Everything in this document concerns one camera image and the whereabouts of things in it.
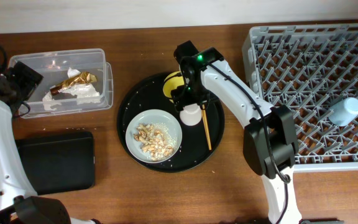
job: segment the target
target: wooden table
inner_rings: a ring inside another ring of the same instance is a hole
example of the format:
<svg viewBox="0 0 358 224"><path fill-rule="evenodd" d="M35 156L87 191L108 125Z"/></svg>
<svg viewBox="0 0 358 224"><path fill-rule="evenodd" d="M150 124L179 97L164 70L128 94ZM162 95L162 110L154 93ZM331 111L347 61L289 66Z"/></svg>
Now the wooden table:
<svg viewBox="0 0 358 224"><path fill-rule="evenodd" d="M140 166L123 150L116 131L125 94L147 76L176 70L173 51L186 40L200 50L216 47L244 78L241 45L249 29L259 25L1 34L0 44L9 57L101 48L112 65L110 110L13 121L16 139L75 131L72 128L93 133L96 185L48 197L61 200L72 217L103 223L226 223L267 217L262 181L242 155L242 127L226 107L226 129L216 153L201 166L177 174ZM303 218L358 223L358 172L295 174L294 185Z"/></svg>

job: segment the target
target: wooden stick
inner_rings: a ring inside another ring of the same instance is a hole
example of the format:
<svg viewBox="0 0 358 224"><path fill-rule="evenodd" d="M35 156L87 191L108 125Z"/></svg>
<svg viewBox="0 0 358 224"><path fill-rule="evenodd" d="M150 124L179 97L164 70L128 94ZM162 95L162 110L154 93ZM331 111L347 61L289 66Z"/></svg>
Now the wooden stick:
<svg viewBox="0 0 358 224"><path fill-rule="evenodd" d="M208 121L206 119L205 105L203 105L203 109L201 110L201 113L203 115L204 129L205 129L206 141L208 142L208 149L212 150L211 138L209 137Z"/></svg>

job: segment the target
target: black round tray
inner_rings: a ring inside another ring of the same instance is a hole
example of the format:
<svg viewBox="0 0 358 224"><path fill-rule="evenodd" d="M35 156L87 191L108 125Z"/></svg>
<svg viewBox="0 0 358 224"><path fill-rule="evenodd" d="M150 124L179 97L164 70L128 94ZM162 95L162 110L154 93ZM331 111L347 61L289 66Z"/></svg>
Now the black round tray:
<svg viewBox="0 0 358 224"><path fill-rule="evenodd" d="M220 101L210 103L206 110L212 144L210 151L208 150L203 122L200 121L195 126L183 124L173 103L163 95L163 81L169 74L166 72L148 77L129 91L119 107L117 131L125 151L139 164L160 172L180 172L201 164L216 150L223 137L224 113ZM179 121L183 133L178 152L169 160L156 164L149 164L136 159L129 152L125 142L125 133L130 121L139 113L151 109L164 110L172 114Z"/></svg>

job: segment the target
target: black tray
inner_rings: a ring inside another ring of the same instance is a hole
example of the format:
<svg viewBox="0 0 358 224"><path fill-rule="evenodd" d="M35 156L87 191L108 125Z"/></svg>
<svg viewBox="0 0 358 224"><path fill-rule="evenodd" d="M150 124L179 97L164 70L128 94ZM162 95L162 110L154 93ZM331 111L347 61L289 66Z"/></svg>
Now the black tray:
<svg viewBox="0 0 358 224"><path fill-rule="evenodd" d="M219 145L224 131L224 113L220 101L210 103L206 114L208 117L209 135L211 137L212 150L208 150L204 124L200 121L195 126L184 125L171 103L162 93L162 85L165 77L170 73L160 73L142 80L126 95L122 101L117 117L117 131L125 151L139 164L160 172L180 172L191 169L204 162ZM134 157L128 150L125 142L125 133L128 124L139 113L158 109L172 114L180 123L183 138L178 152L170 160L149 164Z"/></svg>
<svg viewBox="0 0 358 224"><path fill-rule="evenodd" d="M39 195L94 185L92 133L16 140L16 146L24 172Z"/></svg>

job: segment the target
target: wall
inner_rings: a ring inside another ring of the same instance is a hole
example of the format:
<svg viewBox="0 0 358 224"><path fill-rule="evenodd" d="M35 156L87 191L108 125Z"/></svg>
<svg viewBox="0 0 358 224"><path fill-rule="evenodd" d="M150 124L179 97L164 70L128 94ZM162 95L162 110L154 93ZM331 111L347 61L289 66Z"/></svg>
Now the wall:
<svg viewBox="0 0 358 224"><path fill-rule="evenodd" d="M358 19L346 0L0 0L0 33Z"/></svg>

